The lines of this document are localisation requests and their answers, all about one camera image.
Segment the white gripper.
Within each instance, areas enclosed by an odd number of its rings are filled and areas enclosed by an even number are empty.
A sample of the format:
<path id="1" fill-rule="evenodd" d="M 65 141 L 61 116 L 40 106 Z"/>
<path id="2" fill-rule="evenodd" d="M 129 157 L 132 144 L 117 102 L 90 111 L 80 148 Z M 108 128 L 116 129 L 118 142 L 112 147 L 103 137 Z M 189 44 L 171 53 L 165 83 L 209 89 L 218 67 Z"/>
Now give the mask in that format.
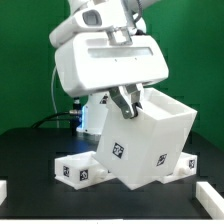
<path id="1" fill-rule="evenodd" d="M 169 70 L 151 36 L 133 36 L 132 41 L 132 45 L 111 46 L 105 33 L 81 33 L 62 45 L 55 62 L 63 90 L 74 98 L 111 88 L 110 97 L 123 117 L 137 117 L 142 84 L 161 82 Z"/>

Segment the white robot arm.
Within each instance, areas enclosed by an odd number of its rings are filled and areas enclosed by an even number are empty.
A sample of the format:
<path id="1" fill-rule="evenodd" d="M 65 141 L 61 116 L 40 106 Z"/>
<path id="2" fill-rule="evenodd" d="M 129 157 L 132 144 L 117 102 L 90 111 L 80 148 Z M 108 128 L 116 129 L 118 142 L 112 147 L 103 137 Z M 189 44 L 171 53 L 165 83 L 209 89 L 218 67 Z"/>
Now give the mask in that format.
<path id="1" fill-rule="evenodd" d="M 141 10 L 156 0 L 68 1 L 71 15 L 50 34 L 64 91 L 108 91 L 124 118 L 135 117 L 142 88 L 168 77 L 156 41 L 136 33 Z"/>

